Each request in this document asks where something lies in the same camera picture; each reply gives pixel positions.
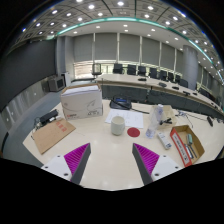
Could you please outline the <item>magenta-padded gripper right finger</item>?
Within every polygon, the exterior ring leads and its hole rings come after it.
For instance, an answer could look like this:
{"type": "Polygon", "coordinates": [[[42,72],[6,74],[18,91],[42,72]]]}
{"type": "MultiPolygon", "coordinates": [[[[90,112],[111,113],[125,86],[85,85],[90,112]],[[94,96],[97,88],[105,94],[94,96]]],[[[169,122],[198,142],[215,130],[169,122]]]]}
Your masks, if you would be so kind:
{"type": "Polygon", "coordinates": [[[137,143],[133,144],[132,154],[144,185],[181,170],[181,167],[169,156],[158,155],[137,143]]]}

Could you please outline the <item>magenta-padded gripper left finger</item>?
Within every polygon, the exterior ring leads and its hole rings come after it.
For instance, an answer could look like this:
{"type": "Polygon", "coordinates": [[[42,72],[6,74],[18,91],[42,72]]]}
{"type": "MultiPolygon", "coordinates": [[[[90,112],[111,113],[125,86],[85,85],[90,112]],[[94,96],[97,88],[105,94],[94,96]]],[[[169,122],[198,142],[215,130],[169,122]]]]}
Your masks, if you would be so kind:
{"type": "Polygon", "coordinates": [[[66,155],[56,155],[42,169],[79,185],[90,154],[91,145],[87,143],[66,155]]]}

